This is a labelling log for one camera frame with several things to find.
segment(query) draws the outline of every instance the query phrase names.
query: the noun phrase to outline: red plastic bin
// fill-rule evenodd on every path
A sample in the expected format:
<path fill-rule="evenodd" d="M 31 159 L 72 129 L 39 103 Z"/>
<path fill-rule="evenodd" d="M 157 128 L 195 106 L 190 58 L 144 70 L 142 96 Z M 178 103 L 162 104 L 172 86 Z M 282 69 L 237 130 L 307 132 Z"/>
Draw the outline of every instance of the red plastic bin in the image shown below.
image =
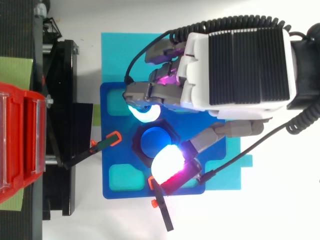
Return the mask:
<path fill-rule="evenodd" d="M 45 98 L 0 83 L 0 203 L 41 176 L 45 146 Z"/>

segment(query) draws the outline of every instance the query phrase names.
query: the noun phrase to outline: yellow-green pad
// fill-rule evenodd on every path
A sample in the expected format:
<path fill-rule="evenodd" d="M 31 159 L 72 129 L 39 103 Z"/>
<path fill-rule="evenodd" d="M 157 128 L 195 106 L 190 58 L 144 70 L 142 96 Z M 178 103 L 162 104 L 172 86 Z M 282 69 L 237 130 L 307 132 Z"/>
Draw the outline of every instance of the yellow-green pad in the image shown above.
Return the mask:
<path fill-rule="evenodd" d="M 0 82 L 29 89 L 32 59 L 0 56 Z"/>
<path fill-rule="evenodd" d="M 0 204 L 0 210 L 21 211 L 24 189 L 20 189 L 13 197 Z"/>
<path fill-rule="evenodd" d="M 101 108 L 100 104 L 93 104 L 93 126 L 101 126 Z"/>

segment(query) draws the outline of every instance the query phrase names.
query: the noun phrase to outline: orange clip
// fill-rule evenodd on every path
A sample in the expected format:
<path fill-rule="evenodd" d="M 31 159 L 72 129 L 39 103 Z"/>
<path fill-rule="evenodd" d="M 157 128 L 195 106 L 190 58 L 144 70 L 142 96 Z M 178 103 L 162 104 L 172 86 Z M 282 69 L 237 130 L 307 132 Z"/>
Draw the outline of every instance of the orange clip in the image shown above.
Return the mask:
<path fill-rule="evenodd" d="M 157 200 L 155 200 L 155 199 L 151 200 L 151 205 L 152 205 L 152 207 L 153 207 L 154 209 L 159 206 Z"/>
<path fill-rule="evenodd" d="M 118 136 L 119 140 L 118 140 L 118 141 L 115 141 L 115 142 L 112 143 L 112 144 L 110 144 L 111 147 L 113 147 L 114 145 L 117 145 L 118 143 L 120 143 L 120 142 L 122 141 L 122 136 L 121 136 L 121 134 L 120 134 L 118 131 L 114 131 L 114 132 L 108 134 L 105 138 L 107 139 L 107 138 L 109 138 L 109 137 L 111 137 L 111 136 L 113 136 L 113 135 L 115 135 L 115 134 Z"/>
<path fill-rule="evenodd" d="M 150 176 L 150 177 L 148 178 L 148 183 L 149 183 L 149 186 L 150 186 L 150 189 L 151 189 L 151 190 L 154 189 L 154 186 L 152 185 L 152 182 L 151 182 L 152 179 L 154 179 L 154 176 Z"/>
<path fill-rule="evenodd" d="M 95 140 L 91 140 L 91 146 L 94 147 L 96 146 L 98 143 Z"/>

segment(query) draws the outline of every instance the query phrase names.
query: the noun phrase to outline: black coiled cable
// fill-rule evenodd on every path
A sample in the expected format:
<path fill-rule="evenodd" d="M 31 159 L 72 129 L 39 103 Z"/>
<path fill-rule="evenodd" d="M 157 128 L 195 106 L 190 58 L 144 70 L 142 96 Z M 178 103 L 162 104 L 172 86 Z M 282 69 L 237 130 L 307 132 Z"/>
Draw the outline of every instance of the black coiled cable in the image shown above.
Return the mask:
<path fill-rule="evenodd" d="M 293 135 L 301 133 L 320 119 L 320 98 L 287 122 L 285 129 Z"/>
<path fill-rule="evenodd" d="M 170 31 L 169 39 L 173 44 L 178 44 L 186 42 L 190 33 L 210 34 L 223 30 L 250 28 L 283 28 L 288 32 L 290 31 L 290 25 L 285 26 L 285 21 L 278 21 L 278 18 L 273 19 L 271 16 L 229 16 L 177 28 Z"/>

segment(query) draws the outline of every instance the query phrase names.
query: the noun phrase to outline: glowing light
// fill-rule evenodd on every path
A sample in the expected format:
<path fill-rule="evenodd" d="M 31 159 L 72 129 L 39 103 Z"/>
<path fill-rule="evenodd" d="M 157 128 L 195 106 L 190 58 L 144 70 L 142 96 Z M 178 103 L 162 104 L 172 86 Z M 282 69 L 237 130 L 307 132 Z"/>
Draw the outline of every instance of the glowing light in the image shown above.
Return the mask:
<path fill-rule="evenodd" d="M 176 145 L 165 146 L 153 159 L 151 173 L 158 184 L 163 184 L 184 169 L 185 158 Z"/>
<path fill-rule="evenodd" d="M 152 105 L 147 112 L 140 112 L 132 106 L 128 105 L 129 110 L 142 123 L 153 122 L 158 119 L 161 113 L 161 108 L 159 105 Z"/>

